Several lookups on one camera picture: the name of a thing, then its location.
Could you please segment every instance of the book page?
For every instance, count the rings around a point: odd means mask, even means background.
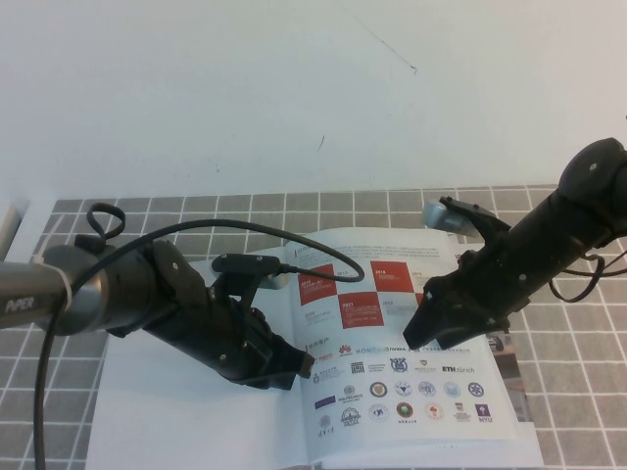
[[[299,275],[290,283],[295,346],[316,357],[303,381],[309,456],[451,440],[512,439],[515,418],[485,338],[447,351],[408,350],[402,336],[432,276],[457,268],[433,230],[346,228],[313,239],[364,269],[360,283]],[[349,275],[340,261],[286,245],[286,261]]]

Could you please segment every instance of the white grout line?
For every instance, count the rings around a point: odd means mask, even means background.
[[[527,318],[525,317],[525,310],[521,311],[522,313],[522,321],[527,329],[529,329],[529,325],[527,324]],[[531,335],[529,335],[529,345],[531,346],[531,353],[533,354],[534,359],[538,360],[538,354],[536,353],[536,348],[533,344],[533,340]],[[538,381],[540,382],[540,389],[542,390],[542,396],[545,399],[545,405],[547,406],[547,411],[549,413],[549,422],[551,423],[551,427],[553,428],[553,434],[555,437],[555,444],[557,445],[557,452],[559,453],[559,461],[563,465],[565,463],[564,460],[564,452],[561,449],[561,443],[559,442],[559,437],[557,436],[557,431],[555,430],[555,420],[553,418],[553,412],[551,411],[551,407],[549,406],[549,399],[547,398],[547,387],[545,385],[545,379],[542,376],[542,371],[540,370],[540,366],[536,364],[536,370],[538,371]]]

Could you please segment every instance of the black cable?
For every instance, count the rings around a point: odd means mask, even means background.
[[[92,206],[92,208],[88,212],[88,214],[90,213],[92,214],[92,217],[91,217],[92,219],[93,219],[93,212],[94,212],[94,207]],[[254,232],[265,233],[267,235],[272,235],[274,237],[283,238],[285,240],[290,240],[292,242],[300,243],[301,245],[305,245],[307,247],[313,248],[315,250],[323,252],[327,255],[330,255],[331,257],[334,257],[346,263],[348,266],[350,266],[352,269],[355,270],[357,275],[356,276],[336,276],[332,274],[324,274],[322,272],[316,272],[310,269],[302,269],[296,266],[286,266],[286,272],[298,272],[301,274],[309,274],[309,276],[320,277],[322,279],[329,279],[329,280],[333,280],[337,282],[360,282],[365,277],[362,267],[359,266],[354,260],[314,240],[310,240],[308,238],[302,237],[300,235],[296,235],[294,233],[286,232],[285,230],[280,230],[278,228],[272,228],[272,227],[266,227],[265,225],[259,225],[253,222],[244,222],[241,220],[228,220],[228,219],[215,218],[215,219],[190,220],[187,222],[177,223],[175,225],[170,225],[168,227],[155,230],[154,232],[151,232],[147,235],[143,235],[137,238],[136,240],[133,240],[127,243],[126,245],[118,248],[114,252],[100,259],[96,264],[91,266],[82,275],[80,275],[72,283],[72,294],[75,295],[78,292],[78,290],[87,281],[89,281],[95,274],[97,274],[101,269],[104,269],[109,264],[112,264],[119,258],[141,247],[142,245],[145,245],[158,238],[169,235],[170,233],[180,232],[183,230],[189,230],[192,228],[203,228],[203,227],[240,228],[243,230],[252,230]],[[61,316],[61,312],[63,311],[63,304],[65,303],[65,299],[66,297],[64,296],[63,299],[61,300],[61,304],[59,308],[52,314],[50,323],[48,324],[48,329],[46,330],[46,335],[44,337],[43,344],[41,346],[41,354],[39,355],[39,364],[37,365],[37,375],[35,377],[34,410],[33,410],[33,415],[32,415],[33,416],[32,417],[32,421],[33,421],[32,422],[33,424],[32,441],[33,441],[33,446],[34,446],[36,470],[45,470],[46,468],[44,441],[43,441],[43,399],[44,399],[44,389],[45,389],[44,386],[45,386],[45,381],[46,381],[46,372],[48,370],[50,351],[52,349],[52,343],[54,341],[55,331],[57,329],[59,317]]]

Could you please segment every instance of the logo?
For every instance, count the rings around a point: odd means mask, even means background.
[[[435,395],[435,386],[431,382],[420,382],[418,391],[426,397],[433,397]]]
[[[344,423],[344,426],[355,426],[356,424],[360,424],[360,419],[362,419],[362,416],[356,409],[346,408],[342,413],[340,421]]]
[[[470,421],[470,415],[463,409],[463,403],[455,403],[456,413],[453,415],[458,423],[467,423]]]
[[[328,404],[332,404],[335,402],[335,396],[327,397],[326,399],[320,399],[316,403],[313,404],[315,409],[320,409],[323,406],[327,406]]]
[[[370,385],[370,393],[380,399],[388,394],[388,388],[383,382],[374,382]]]
[[[320,418],[320,428],[326,429],[331,425],[331,418],[328,414],[325,414]]]
[[[404,357],[391,358],[390,363],[392,364],[392,370],[394,370],[395,372],[408,371],[408,361]]]
[[[442,372],[457,372],[457,373],[473,373],[472,367],[452,367],[451,365],[443,365]]]
[[[440,421],[444,418],[444,410],[438,403],[429,403],[424,406],[424,412],[428,418],[434,421]]]
[[[490,414],[490,408],[488,408],[487,404],[475,404],[475,409],[477,410],[477,416],[479,416],[479,421],[482,423],[491,423],[492,415]]]
[[[385,369],[385,364],[369,364],[368,372],[383,372]]]
[[[413,407],[409,403],[401,401],[396,405],[396,412],[402,418],[411,418],[413,416]]]
[[[456,399],[461,395],[461,389],[455,382],[447,382],[444,384],[444,391],[449,397]]]
[[[351,364],[351,372],[354,374],[363,374],[365,372],[363,370],[363,362],[353,362]]]
[[[485,394],[485,390],[483,390],[481,384],[477,384],[476,382],[470,382],[468,384],[468,391],[472,396],[478,398],[483,397],[483,394]]]
[[[368,415],[370,416],[370,419],[372,421],[382,423],[383,421],[388,419],[388,416],[390,416],[390,412],[388,411],[388,408],[384,405],[376,403],[370,407],[370,409],[368,410]]]
[[[401,397],[407,397],[411,395],[411,385],[407,382],[403,382],[402,380],[396,383],[396,385],[394,386],[394,390],[396,390],[396,393],[399,394]]]

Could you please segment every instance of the gray tile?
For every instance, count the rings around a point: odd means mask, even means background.
[[[48,218],[48,222],[46,223],[46,227],[43,229],[43,233],[50,233],[54,228],[55,224],[59,220],[59,218],[63,218],[59,223],[59,226],[54,231],[54,233],[70,233],[72,231],[72,227],[74,226],[74,221],[76,220],[76,214],[74,213],[65,213],[65,214],[52,214],[50,218]]]
[[[44,409],[46,422],[79,423],[82,420],[88,399],[89,392],[59,392],[51,390]]]
[[[175,245],[184,255],[206,255],[211,239],[211,235],[178,234]]]
[[[209,248],[210,255],[226,255],[229,253],[244,253],[246,245],[245,235],[214,235]]]
[[[540,384],[540,375],[538,373],[538,366],[534,362],[526,362],[518,364],[520,368],[520,376],[522,377],[522,383],[525,386],[525,391],[530,394],[538,394],[542,392],[542,385]]]
[[[109,334],[106,331],[70,336],[64,357],[101,357],[108,338]]]
[[[507,319],[509,320],[510,331],[526,331],[522,311],[515,311]]]
[[[352,212],[322,212],[320,214],[320,230],[326,228],[352,227]]]
[[[420,191],[390,191],[388,198],[390,200],[390,212],[422,211],[422,195]]]
[[[215,212],[217,196],[201,196],[185,198],[184,212]]]
[[[553,192],[553,189],[529,189],[529,197],[531,198],[531,205],[537,208],[540,203],[547,199]]]
[[[353,211],[353,193],[320,193],[321,211]]]
[[[14,389],[31,389],[35,386],[35,375],[37,373],[37,359],[20,359],[9,387]],[[46,386],[50,385],[52,371],[55,370],[58,359],[50,359],[48,362],[48,375],[46,377]]]
[[[150,212],[181,212],[183,198],[153,198]]]
[[[603,299],[608,304],[627,303],[627,280],[626,279],[603,279],[597,289],[603,292]]]
[[[0,355],[18,355],[25,337],[26,331],[0,330]]]
[[[566,465],[609,465],[601,431],[557,431]]]
[[[141,233],[146,219],[145,213],[129,213],[126,215],[126,226],[122,233]]]
[[[82,199],[64,199],[57,201],[52,212],[78,212],[82,205]]]
[[[545,465],[560,465],[559,449],[553,431],[536,431]]]
[[[100,224],[100,226],[102,226],[102,228],[107,231],[111,216],[105,213],[94,213],[94,218]],[[87,215],[85,215],[84,213],[80,213],[77,217],[73,233],[86,233],[87,235],[95,235],[96,231],[91,228],[91,225],[89,225],[89,222],[87,221]]]
[[[255,194],[253,195],[254,212],[283,212],[285,207],[284,194]]]
[[[28,339],[26,340],[26,345],[24,346],[24,350],[22,351],[22,357],[35,357],[39,358],[41,354],[41,344],[43,343],[43,337],[45,333],[40,330],[38,327],[33,329],[28,335]],[[52,349],[50,350],[51,357],[59,357],[61,353],[61,347],[65,338],[56,337],[52,342]]]
[[[556,428],[598,428],[601,423],[592,397],[549,397]]]
[[[483,209],[494,211],[492,193],[488,191],[458,191],[458,200],[469,204],[478,204]]]
[[[530,211],[527,191],[494,191],[497,211]]]
[[[446,197],[451,197],[451,198],[455,198],[456,194],[455,194],[455,190],[428,190],[428,191],[422,191],[422,198],[424,200],[424,204],[427,205],[428,203],[437,203],[438,201],[440,201],[440,198],[446,198]]]
[[[22,458],[26,451],[32,425],[0,423],[0,455]]]
[[[6,387],[15,365],[15,359],[0,359],[0,387]]]
[[[595,401],[604,427],[625,427],[627,424],[627,397],[624,395],[596,396]]]
[[[602,305],[567,305],[566,314],[573,331],[611,330],[611,325]],[[627,315],[625,316],[625,326],[627,327]]]
[[[317,213],[288,212],[285,214],[285,230],[294,233],[311,233],[317,230]]]
[[[0,405],[0,421],[32,421],[33,397],[34,391],[7,390]]]
[[[387,211],[388,197],[385,191],[361,191],[355,193],[355,212]]]
[[[61,359],[53,387],[57,389],[91,389],[98,365],[97,360]]]
[[[557,290],[567,299],[572,299],[578,296],[587,286],[590,281],[588,279],[560,279],[555,281]],[[601,297],[599,296],[599,286],[590,293],[585,300],[586,303],[599,304]]]
[[[266,248],[276,248],[281,246],[281,239],[264,234],[251,234],[248,236],[248,252],[256,252]]]
[[[356,213],[356,227],[389,227],[390,219],[387,213]]]
[[[251,206],[251,196],[220,196],[217,201],[218,212],[248,212]]]
[[[180,215],[177,213],[149,213],[146,217],[144,234],[154,232],[160,228],[178,223]]]
[[[124,212],[146,212],[148,210],[148,198],[129,198],[120,199],[118,207]]]
[[[540,370],[548,393],[586,393],[588,386],[581,364],[541,363]]]
[[[607,440],[616,465],[627,465],[627,431],[607,431]]]
[[[47,458],[69,459],[72,456],[72,448],[76,440],[76,435],[78,434],[77,424],[44,424],[43,431]],[[31,444],[28,448],[27,456],[33,458],[33,454]]]
[[[516,225],[526,215],[526,212],[503,212],[499,211],[499,219],[510,227]]]
[[[561,305],[528,305],[525,318],[530,331],[568,331]]]
[[[229,220],[241,220],[244,222],[248,221],[248,214],[246,212],[219,212],[216,218],[226,218]],[[237,233],[237,234],[245,234],[246,231],[241,230],[239,228],[232,227],[216,227],[214,228],[214,233]]]
[[[213,212],[184,213],[180,221],[189,222],[191,220],[204,220],[207,218],[216,218],[216,215]],[[200,227],[185,230],[180,233],[212,233],[213,231],[213,227]]]
[[[531,341],[529,339],[529,333],[512,333],[511,340],[513,342],[514,350],[516,351],[516,359],[534,360],[533,350],[531,349]]]
[[[621,360],[622,354],[613,333],[575,335],[582,360]]]
[[[422,223],[422,213],[390,213],[390,224],[392,228],[424,228]]]
[[[317,211],[317,193],[288,194],[285,201],[287,211]]]
[[[627,305],[608,305],[607,312],[616,331],[627,331]]]
[[[107,240],[107,245],[111,245],[113,247],[119,248],[132,242],[133,240],[137,240],[138,238],[139,238],[139,235],[125,235],[122,233],[121,235],[118,235],[116,238]]]
[[[559,304],[559,299],[553,295],[548,286],[541,287],[530,299],[531,304]]]
[[[89,448],[89,436],[91,436],[91,426],[85,425],[80,430],[78,443],[76,444],[76,453],[74,458],[83,460],[87,458],[87,449]]]
[[[282,212],[254,212],[251,213],[251,222],[267,225],[272,228],[283,228]]]
[[[570,333],[531,333],[538,360],[578,360]]]
[[[551,419],[545,398],[540,395],[534,395],[527,397],[527,402],[536,428],[551,428]]]
[[[585,364],[595,393],[627,393],[627,366],[622,364]]]

